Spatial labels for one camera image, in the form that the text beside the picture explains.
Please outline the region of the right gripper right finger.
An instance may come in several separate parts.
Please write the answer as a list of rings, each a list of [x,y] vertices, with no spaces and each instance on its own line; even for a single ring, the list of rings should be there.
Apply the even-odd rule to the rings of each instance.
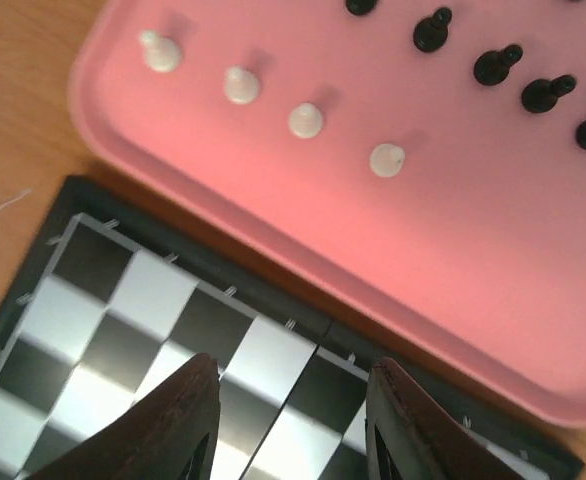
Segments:
[[[369,373],[365,439],[371,479],[519,480],[394,359]]]

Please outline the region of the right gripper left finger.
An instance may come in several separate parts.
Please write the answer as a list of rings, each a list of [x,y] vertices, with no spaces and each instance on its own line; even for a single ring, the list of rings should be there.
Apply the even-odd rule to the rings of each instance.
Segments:
[[[194,355],[124,415],[31,479],[209,479],[220,424],[218,365]]]

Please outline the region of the white pawn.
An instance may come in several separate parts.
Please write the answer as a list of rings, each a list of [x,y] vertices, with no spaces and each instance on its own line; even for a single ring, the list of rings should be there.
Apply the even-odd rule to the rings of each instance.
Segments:
[[[169,73],[174,71],[182,61],[180,47],[172,39],[155,30],[143,30],[139,34],[146,65],[154,72]]]
[[[255,101],[261,92],[261,83],[251,71],[232,66],[225,72],[224,93],[236,105],[247,105]]]
[[[402,169],[406,158],[404,149],[396,144],[377,145],[369,156],[371,171],[381,178],[391,178]]]
[[[324,116],[312,103],[302,103],[295,107],[288,117],[290,132],[300,139],[315,137],[324,126]]]

